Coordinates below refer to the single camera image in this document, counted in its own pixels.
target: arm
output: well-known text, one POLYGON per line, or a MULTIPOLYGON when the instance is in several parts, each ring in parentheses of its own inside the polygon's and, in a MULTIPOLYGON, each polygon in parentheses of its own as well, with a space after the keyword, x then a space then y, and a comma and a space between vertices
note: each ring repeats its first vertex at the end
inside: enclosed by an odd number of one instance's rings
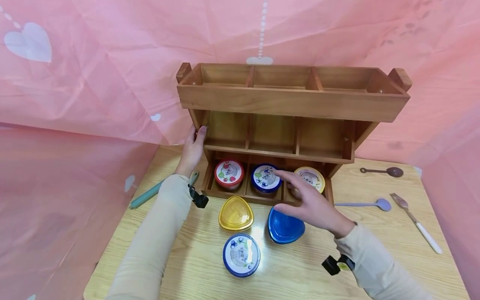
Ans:
POLYGON ((293 184, 302 196, 302 205, 277 204, 275 209, 296 217, 335 236, 337 249, 355 262, 353 274, 359 287, 374 300, 431 299, 406 270, 396 263, 382 243, 363 225, 356 225, 333 206, 300 176, 275 171, 293 184))
POLYGON ((190 210, 188 176, 203 152, 206 128, 195 140, 192 126, 175 174, 165 179, 155 204, 133 237, 108 292, 107 300, 157 300, 170 249, 190 210))
POLYGON ((335 243, 341 254, 355 262, 352 271, 357 284, 372 299, 432 299, 365 226, 356 225, 335 243))

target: pink fabric backdrop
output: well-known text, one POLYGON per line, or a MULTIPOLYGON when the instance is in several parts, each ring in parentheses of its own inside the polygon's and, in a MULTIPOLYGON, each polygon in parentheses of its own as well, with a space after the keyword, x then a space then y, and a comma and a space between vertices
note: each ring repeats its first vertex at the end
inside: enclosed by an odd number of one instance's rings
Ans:
POLYGON ((158 145, 0 126, 0 299, 82 299, 158 145))
POLYGON ((480 299, 480 104, 415 154, 435 214, 472 299, 480 299))

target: blue lid jar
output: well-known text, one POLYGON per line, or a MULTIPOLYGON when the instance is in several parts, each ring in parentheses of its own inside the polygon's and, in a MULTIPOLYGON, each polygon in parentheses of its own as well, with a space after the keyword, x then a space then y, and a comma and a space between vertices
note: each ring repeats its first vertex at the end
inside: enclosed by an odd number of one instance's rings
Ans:
POLYGON ((273 193, 278 190, 282 180, 273 173, 274 170, 276 167, 271 164, 257 165, 252 172, 252 186, 262 193, 273 193))
POLYGON ((268 234, 277 244, 289 244, 298 240, 305 233, 302 220, 287 216, 273 207, 268 215, 268 234))
POLYGON ((231 236, 223 247, 225 268, 236 277, 252 275, 260 264, 260 248, 248 234, 231 236))

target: yellow container lid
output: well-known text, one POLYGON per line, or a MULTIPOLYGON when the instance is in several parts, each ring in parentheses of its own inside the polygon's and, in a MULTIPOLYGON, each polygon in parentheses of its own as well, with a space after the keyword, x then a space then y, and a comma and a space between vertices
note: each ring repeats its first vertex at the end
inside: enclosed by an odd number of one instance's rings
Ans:
POLYGON ((253 224, 253 211, 241 197, 231 196, 223 203, 218 223, 227 230, 245 230, 253 224))
POLYGON ((299 174, 303 180, 311 184, 318 192, 323 192, 325 188, 325 178, 323 175, 311 167, 300 167, 295 170, 295 173, 299 174))

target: hand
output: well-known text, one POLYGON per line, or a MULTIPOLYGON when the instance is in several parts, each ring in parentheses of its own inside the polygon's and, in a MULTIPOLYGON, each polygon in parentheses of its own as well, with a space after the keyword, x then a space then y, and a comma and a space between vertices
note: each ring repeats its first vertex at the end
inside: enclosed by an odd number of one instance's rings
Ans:
POLYGON ((195 139, 195 127, 192 125, 183 145, 183 152, 175 174, 190 178, 204 152, 204 140, 207 134, 205 126, 200 127, 195 139))
POLYGON ((298 174, 279 170, 275 170, 274 174, 296 187, 302 198, 300 207, 280 203, 274 206, 275 210, 317 228, 328 230, 337 239, 348 235, 355 227, 355 223, 337 211, 316 188, 298 174))

